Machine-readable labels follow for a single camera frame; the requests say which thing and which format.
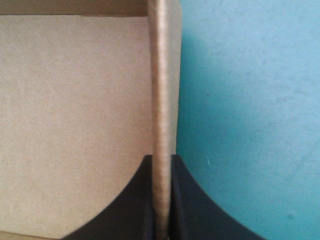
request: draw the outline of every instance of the teal wall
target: teal wall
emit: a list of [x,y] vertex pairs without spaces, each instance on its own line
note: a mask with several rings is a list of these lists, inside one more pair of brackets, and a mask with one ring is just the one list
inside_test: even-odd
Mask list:
[[269,240],[320,240],[320,1],[181,0],[177,152]]

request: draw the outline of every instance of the cardboard box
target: cardboard box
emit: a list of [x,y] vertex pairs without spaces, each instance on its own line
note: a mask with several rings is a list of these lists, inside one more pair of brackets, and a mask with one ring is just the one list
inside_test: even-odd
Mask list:
[[163,238],[178,115],[178,1],[0,6],[0,239],[76,230],[115,199],[147,154]]

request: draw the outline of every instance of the black plastic piece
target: black plastic piece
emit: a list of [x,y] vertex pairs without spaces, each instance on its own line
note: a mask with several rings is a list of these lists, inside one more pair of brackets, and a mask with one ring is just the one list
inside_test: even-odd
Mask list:
[[170,240],[263,240],[224,212],[172,156]]
[[63,240],[152,240],[151,162],[152,156],[145,156],[119,196]]

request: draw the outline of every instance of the cardboard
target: cardboard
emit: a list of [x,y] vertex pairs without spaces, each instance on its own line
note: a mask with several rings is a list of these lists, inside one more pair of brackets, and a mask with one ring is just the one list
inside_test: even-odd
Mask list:
[[167,238],[171,155],[176,152],[182,10],[178,0],[150,0],[153,90],[152,188],[157,239]]
[[147,15],[147,0],[0,0],[0,6],[0,15]]
[[0,230],[61,238],[152,154],[146,17],[0,16]]
[[60,239],[76,230],[108,206],[147,154],[156,235],[164,239],[179,1],[149,0],[148,18],[124,17],[145,16],[145,0],[0,6],[0,231],[17,233],[0,232],[0,239]]

